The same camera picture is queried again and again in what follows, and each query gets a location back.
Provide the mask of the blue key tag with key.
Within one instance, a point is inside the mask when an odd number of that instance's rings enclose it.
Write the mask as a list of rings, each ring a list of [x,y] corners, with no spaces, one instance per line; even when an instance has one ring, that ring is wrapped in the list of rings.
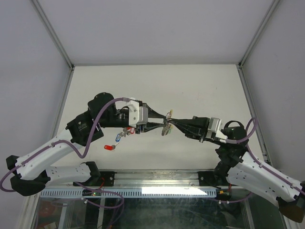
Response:
[[[118,134],[115,138],[115,142],[118,143],[120,141],[120,139],[121,139],[121,134]]]

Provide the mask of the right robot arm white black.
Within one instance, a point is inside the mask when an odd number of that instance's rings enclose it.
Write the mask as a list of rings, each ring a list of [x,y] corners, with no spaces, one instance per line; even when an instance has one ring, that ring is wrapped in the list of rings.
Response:
[[[301,223],[305,218],[305,184],[275,169],[256,157],[248,145],[249,138],[256,131],[257,120],[251,132],[238,122],[222,125],[219,118],[193,117],[173,119],[168,122],[176,126],[187,138],[210,142],[219,146],[216,153],[220,158],[213,173],[213,180],[219,185],[226,182],[240,186],[261,196],[278,207],[288,219]]]

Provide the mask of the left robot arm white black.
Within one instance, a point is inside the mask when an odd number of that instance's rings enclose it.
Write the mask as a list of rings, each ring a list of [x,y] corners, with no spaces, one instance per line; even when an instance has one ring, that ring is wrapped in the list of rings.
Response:
[[[0,182],[13,174],[11,189],[1,187],[1,190],[31,196],[56,184],[73,182],[94,186],[101,177],[95,162],[61,167],[53,164],[72,152],[84,159],[91,142],[104,136],[104,128],[132,127],[140,133],[148,126],[149,118],[166,117],[134,98],[114,98],[106,92],[97,94],[88,102],[87,111],[68,122],[66,128],[53,139],[25,156],[11,155],[6,158],[9,172]]]

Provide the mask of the large grey keyring yellow handle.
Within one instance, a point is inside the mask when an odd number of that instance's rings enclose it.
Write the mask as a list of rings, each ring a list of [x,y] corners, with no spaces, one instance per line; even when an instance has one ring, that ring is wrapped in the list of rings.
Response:
[[[164,127],[162,129],[162,136],[166,136],[171,132],[171,129],[173,127],[173,125],[171,123],[169,123],[169,119],[172,117],[173,114],[173,110],[170,110],[164,120]]]

